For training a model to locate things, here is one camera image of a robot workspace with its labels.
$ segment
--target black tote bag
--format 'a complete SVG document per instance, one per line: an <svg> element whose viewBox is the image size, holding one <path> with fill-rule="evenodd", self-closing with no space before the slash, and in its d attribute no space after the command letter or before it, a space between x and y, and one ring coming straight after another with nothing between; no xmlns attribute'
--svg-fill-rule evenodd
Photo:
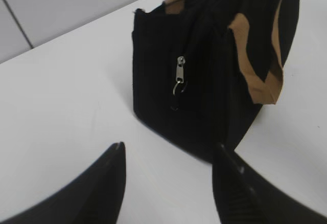
<svg viewBox="0 0 327 224"><path fill-rule="evenodd" d="M299 0L166 0L135 12L133 106L150 128L207 162L235 149L276 103Z"/></svg>

